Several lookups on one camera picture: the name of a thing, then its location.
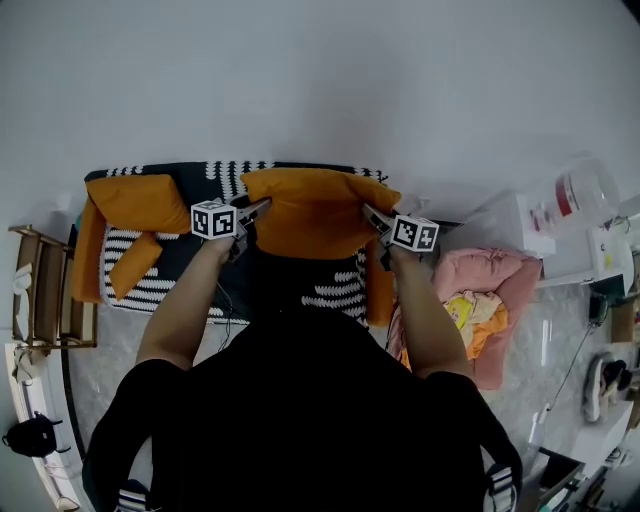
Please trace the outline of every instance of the marble floor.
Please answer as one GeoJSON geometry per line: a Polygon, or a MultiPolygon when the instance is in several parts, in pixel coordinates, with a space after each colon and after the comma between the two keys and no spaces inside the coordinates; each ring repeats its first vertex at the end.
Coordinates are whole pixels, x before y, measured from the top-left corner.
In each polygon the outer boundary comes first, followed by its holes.
{"type": "MultiPolygon", "coordinates": [[[[502,389],[484,392],[512,442],[524,454],[534,415],[552,403],[587,329],[589,288],[580,285],[537,290],[513,337],[502,389]]],[[[98,348],[69,352],[70,378],[85,447],[113,399],[118,384],[133,367],[135,354],[149,317],[99,307],[98,348]]],[[[232,326],[231,336],[241,327],[232,326]]],[[[581,392],[591,357],[613,350],[633,361],[631,345],[609,343],[606,321],[585,340],[573,370],[546,422],[545,446],[570,453],[582,424],[581,392]]],[[[373,332],[384,343],[384,330],[373,332]]],[[[226,337],[224,326],[207,326],[197,361],[214,354],[226,337]]]]}

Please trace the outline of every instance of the sleeve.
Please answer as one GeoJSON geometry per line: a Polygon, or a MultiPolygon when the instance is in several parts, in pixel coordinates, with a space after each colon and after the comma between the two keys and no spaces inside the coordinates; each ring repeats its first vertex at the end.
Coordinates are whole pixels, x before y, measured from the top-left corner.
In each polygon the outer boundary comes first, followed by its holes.
{"type": "Polygon", "coordinates": [[[186,372],[153,359],[135,366],[122,380],[96,426],[84,460],[82,481],[97,512],[112,512],[138,450],[154,426],[171,413],[173,395],[186,372]]]}
{"type": "MultiPolygon", "coordinates": [[[[458,446],[460,456],[480,453],[479,448],[483,447],[495,463],[511,468],[513,482],[519,492],[522,483],[520,456],[475,383],[463,375],[436,372],[424,380],[424,385],[437,416],[446,418],[440,422],[443,432],[447,431],[444,435],[452,438],[451,444],[458,446]]],[[[479,478],[483,485],[477,490],[484,495],[484,465],[480,469],[482,474],[479,478]]]]}

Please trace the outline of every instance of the wooden rack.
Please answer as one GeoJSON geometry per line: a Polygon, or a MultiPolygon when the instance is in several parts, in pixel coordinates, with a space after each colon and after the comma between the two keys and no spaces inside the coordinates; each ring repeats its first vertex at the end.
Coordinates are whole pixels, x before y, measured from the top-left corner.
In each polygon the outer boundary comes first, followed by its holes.
{"type": "Polygon", "coordinates": [[[15,341],[35,350],[89,348],[97,345],[96,304],[71,297],[73,247],[34,230],[31,225],[13,226],[21,235],[16,270],[31,263],[29,334],[22,339],[16,321],[20,297],[13,296],[12,334],[15,341]]]}

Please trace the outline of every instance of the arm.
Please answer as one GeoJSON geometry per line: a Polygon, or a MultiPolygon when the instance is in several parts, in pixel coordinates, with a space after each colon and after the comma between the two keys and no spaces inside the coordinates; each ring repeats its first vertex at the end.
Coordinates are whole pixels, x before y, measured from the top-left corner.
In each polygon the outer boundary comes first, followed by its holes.
{"type": "Polygon", "coordinates": [[[442,307],[416,254],[391,247],[391,270],[398,283],[409,363],[425,378],[435,371],[471,377],[460,332],[442,307]]]}
{"type": "Polygon", "coordinates": [[[220,268],[227,261],[233,238],[205,242],[155,310],[142,336],[136,364],[164,359],[183,370],[193,366],[220,268]]]}

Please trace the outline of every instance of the pink blanket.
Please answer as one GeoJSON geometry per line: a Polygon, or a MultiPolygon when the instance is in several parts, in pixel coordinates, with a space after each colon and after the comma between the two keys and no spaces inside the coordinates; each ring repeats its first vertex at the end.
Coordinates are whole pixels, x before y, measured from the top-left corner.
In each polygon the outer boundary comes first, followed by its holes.
{"type": "Polygon", "coordinates": [[[507,328],[487,338],[474,361],[476,384],[481,389],[502,386],[504,360],[511,335],[535,290],[542,262],[503,249],[460,249],[446,253],[433,276],[438,297],[446,301],[456,292],[494,292],[509,314],[507,328]]]}

